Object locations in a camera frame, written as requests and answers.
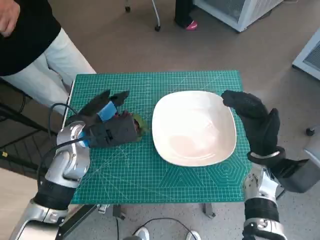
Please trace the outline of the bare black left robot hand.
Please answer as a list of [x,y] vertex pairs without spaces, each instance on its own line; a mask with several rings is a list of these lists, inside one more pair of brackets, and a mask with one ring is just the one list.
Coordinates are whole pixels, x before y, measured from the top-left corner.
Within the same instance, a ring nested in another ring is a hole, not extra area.
[[82,121],[88,127],[110,120],[119,114],[118,107],[124,104],[129,93],[130,91],[126,90],[111,95],[111,90],[108,89],[96,95],[78,114],[71,116],[68,121]]

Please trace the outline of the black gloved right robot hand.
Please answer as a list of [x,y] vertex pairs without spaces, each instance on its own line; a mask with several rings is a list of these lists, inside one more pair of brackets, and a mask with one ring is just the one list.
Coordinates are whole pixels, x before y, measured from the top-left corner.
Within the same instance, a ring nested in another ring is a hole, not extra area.
[[242,91],[226,90],[221,97],[240,117],[252,153],[265,157],[278,151],[280,117],[276,108],[268,111],[258,97]]

